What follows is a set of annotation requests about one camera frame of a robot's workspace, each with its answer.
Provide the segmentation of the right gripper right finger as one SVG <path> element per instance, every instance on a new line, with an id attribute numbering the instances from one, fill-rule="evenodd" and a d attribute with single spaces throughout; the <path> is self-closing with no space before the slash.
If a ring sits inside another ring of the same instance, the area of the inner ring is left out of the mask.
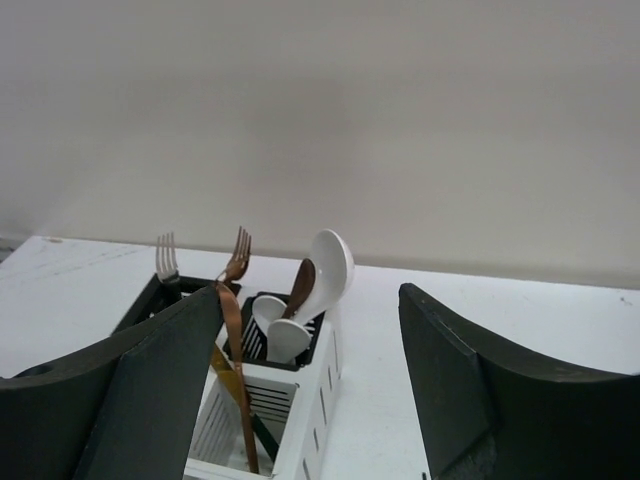
<path id="1" fill-rule="evenodd" d="M 639 379 L 562 361 L 414 284 L 399 323 L 434 479 L 635 479 Z"/>

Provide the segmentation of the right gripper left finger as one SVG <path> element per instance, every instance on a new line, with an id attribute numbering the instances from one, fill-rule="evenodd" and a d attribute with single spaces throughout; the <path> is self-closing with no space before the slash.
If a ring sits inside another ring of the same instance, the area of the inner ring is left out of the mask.
<path id="1" fill-rule="evenodd" d="M 207 286 L 2 379 L 2 478 L 182 478 L 222 324 L 219 295 Z"/>

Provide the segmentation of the gold knife green handle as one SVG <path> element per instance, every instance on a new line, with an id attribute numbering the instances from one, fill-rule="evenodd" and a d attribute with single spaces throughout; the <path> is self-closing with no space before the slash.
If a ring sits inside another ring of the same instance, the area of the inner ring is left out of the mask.
<path id="1" fill-rule="evenodd" d="M 246 401 L 250 400 L 248 392 L 241 388 L 240 380 L 234 371 L 234 368 L 231 366 L 230 362 L 227 360 L 217 344 L 214 345 L 214 351 L 210 363 L 212 368 L 215 370 L 218 379 L 239 407 L 242 407 L 243 399 Z M 250 409 L 248 412 L 253 432 L 256 434 L 263 448 L 267 452 L 270 460 L 275 461 L 279 450 L 279 443 L 260 417 Z"/>

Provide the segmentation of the silver fork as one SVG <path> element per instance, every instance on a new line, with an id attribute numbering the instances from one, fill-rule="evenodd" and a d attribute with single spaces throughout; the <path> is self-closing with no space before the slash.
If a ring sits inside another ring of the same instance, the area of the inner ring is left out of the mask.
<path id="1" fill-rule="evenodd" d="M 180 274 L 177 265 L 174 232 L 160 235 L 156 241 L 155 269 L 158 280 L 166 285 L 177 285 Z"/>

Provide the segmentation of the rose gold knife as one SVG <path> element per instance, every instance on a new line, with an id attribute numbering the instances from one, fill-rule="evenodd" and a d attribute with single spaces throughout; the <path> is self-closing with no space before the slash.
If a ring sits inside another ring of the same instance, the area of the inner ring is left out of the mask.
<path id="1" fill-rule="evenodd" d="M 219 295 L 224 322 L 227 329 L 232 361 L 234 363 L 234 371 L 236 372 L 240 380 L 241 388 L 246 390 L 242 367 L 243 353 L 241 310 L 236 297 L 225 284 L 220 281 L 216 281 L 214 285 Z M 249 418 L 248 407 L 250 409 L 249 401 L 243 399 L 242 407 L 239 408 L 242 417 L 244 442 L 250 471 L 252 473 L 259 474 L 258 455 L 254 432 L 252 430 L 251 421 Z"/>

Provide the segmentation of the large white ceramic spoon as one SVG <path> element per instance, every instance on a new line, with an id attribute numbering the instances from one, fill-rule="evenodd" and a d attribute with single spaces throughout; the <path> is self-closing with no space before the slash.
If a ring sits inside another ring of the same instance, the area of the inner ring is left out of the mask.
<path id="1" fill-rule="evenodd" d="M 258 296 L 252 304 L 257 325 L 267 336 L 267 357 L 270 362 L 294 364 L 295 359 L 311 343 L 311 335 L 298 323 L 284 318 L 286 303 L 271 295 Z"/>

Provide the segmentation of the rose gold fork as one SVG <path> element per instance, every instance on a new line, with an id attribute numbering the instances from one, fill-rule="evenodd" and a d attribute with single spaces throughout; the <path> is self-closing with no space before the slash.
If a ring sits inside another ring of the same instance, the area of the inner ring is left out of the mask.
<path id="1" fill-rule="evenodd" d="M 216 278 L 217 281 L 230 286 L 233 282 L 243 278 L 248 270 L 251 258 L 251 244 L 251 235 L 244 227 L 240 226 L 232 256 L 225 269 Z"/>

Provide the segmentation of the small white ceramic spoon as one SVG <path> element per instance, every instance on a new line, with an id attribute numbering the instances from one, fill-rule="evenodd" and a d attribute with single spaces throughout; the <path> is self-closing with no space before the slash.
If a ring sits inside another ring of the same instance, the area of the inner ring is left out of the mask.
<path id="1" fill-rule="evenodd" d="M 316 234 L 310 259 L 316 271 L 314 286 L 292 318 L 301 326 L 333 308 L 349 289 L 355 275 L 352 252 L 334 230 L 323 229 Z"/>

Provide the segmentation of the brown wooden spoon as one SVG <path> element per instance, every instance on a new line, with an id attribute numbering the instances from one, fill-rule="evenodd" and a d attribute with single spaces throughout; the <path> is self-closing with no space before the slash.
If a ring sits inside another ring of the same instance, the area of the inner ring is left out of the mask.
<path id="1" fill-rule="evenodd" d="M 291 319 L 309 297 L 315 283 L 315 265 L 310 258 L 304 258 L 298 269 L 283 319 Z"/>

